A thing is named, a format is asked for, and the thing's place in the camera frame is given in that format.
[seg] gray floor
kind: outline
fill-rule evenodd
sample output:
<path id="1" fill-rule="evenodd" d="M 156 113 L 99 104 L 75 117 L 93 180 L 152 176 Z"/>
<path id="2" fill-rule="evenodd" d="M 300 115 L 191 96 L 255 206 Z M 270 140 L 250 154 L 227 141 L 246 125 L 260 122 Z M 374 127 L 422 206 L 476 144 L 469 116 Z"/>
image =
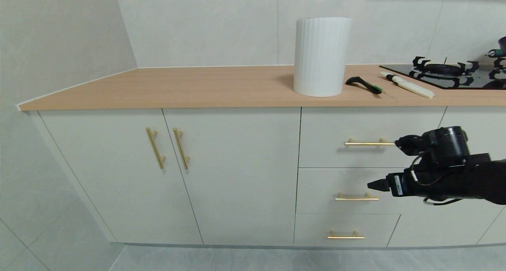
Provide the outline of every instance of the gray floor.
<path id="1" fill-rule="evenodd" d="M 499 271 L 506 246 L 410 250 L 282 250 L 127 246 L 111 271 Z"/>

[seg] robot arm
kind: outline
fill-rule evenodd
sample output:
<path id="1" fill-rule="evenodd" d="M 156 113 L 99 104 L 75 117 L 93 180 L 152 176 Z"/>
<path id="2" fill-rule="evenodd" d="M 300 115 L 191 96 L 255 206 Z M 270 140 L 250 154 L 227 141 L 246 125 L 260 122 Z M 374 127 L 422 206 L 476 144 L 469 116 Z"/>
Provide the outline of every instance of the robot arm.
<path id="1" fill-rule="evenodd" d="M 506 161 L 491 161 L 488 154 L 470 154 L 467 140 L 461 127 L 441 127 L 421 136 L 402 137 L 395 145 L 406 155 L 417 156 L 412 165 L 367 187 L 391 191 L 394 197 L 424 197 L 426 204 L 436 206 L 461 199 L 506 205 Z"/>

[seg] white tiled wall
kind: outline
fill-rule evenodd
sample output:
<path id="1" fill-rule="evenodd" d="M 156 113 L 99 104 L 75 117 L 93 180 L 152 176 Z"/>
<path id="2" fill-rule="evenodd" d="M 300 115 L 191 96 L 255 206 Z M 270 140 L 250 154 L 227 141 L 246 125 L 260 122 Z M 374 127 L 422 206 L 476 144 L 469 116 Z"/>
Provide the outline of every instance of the white tiled wall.
<path id="1" fill-rule="evenodd" d="M 506 0 L 444 0 L 428 56 L 438 62 L 490 61 L 484 54 L 506 36 L 504 17 Z"/>
<path id="2" fill-rule="evenodd" d="M 117 0 L 2 0 L 2 107 L 136 67 Z"/>
<path id="3" fill-rule="evenodd" d="M 293 64 L 296 20 L 329 16 L 353 18 L 348 63 L 476 59 L 506 36 L 505 1 L 119 0 L 119 5 L 138 65 L 166 67 Z"/>
<path id="4" fill-rule="evenodd" d="M 119 0 L 139 67 L 276 64 L 276 0 Z"/>
<path id="5" fill-rule="evenodd" d="M 136 67 L 117 0 L 1 0 L 0 271 L 107 271 L 108 242 L 15 106 Z"/>

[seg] cabinet handle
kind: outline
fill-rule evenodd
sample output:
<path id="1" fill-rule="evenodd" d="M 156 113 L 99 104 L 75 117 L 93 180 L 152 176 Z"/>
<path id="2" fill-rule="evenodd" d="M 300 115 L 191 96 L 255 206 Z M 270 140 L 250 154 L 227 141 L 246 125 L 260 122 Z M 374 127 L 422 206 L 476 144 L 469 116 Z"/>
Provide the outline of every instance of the cabinet handle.
<path id="1" fill-rule="evenodd" d="M 371 194 L 365 193 L 365 197 L 345 197 L 343 193 L 339 193 L 335 201 L 379 201 L 377 197 L 371 197 Z"/>
<path id="2" fill-rule="evenodd" d="M 174 135 L 176 136 L 177 146 L 179 147 L 179 153 L 181 154 L 181 158 L 183 159 L 183 165 L 185 166 L 185 169 L 188 170 L 188 161 L 190 161 L 190 156 L 185 155 L 183 147 L 181 146 L 181 140 L 179 139 L 181 136 L 183 136 L 183 131 L 177 130 L 177 127 L 174 127 L 173 130 Z"/>
<path id="3" fill-rule="evenodd" d="M 387 142 L 384 138 L 379 140 L 379 142 L 354 142 L 353 139 L 349 139 L 345 142 L 345 146 L 395 146 L 395 143 Z"/>
<path id="4" fill-rule="evenodd" d="M 334 231 L 330 231 L 330 235 L 327 236 L 329 240 L 365 240 L 365 236 L 358 235 L 357 231 L 353 231 L 352 235 L 335 235 Z"/>
<path id="5" fill-rule="evenodd" d="M 149 127 L 146 128 L 146 132 L 148 133 L 149 142 L 151 143 L 151 147 L 153 148 L 153 152 L 155 153 L 155 157 L 157 158 L 157 161 L 159 163 L 160 169 L 163 169 L 163 161 L 165 160 L 165 156 L 160 156 L 157 144 L 155 143 L 155 136 L 157 135 L 157 131 L 151 131 Z"/>

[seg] label sticker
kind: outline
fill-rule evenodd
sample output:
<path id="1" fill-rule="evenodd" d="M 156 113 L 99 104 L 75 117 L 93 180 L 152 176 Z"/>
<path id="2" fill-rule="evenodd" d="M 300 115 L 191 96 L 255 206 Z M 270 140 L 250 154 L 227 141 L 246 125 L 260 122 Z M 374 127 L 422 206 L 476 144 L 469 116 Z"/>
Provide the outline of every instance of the label sticker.
<path id="1" fill-rule="evenodd" d="M 402 186 L 401 186 L 401 179 L 399 179 L 399 175 L 394 175 L 395 179 L 395 185 L 397 186 L 397 193 L 399 196 L 402 196 Z"/>

